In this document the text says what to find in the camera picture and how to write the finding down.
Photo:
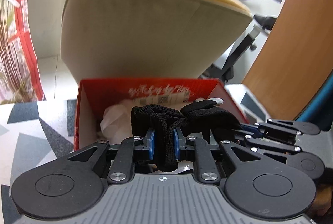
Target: chair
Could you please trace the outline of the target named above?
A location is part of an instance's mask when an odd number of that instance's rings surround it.
[[[197,78],[251,21],[237,0],[66,0],[60,53],[77,82]]]

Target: table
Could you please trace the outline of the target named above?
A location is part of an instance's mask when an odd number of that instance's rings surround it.
[[[14,180],[73,151],[75,107],[76,99],[0,105],[0,224],[19,218],[10,197]]]

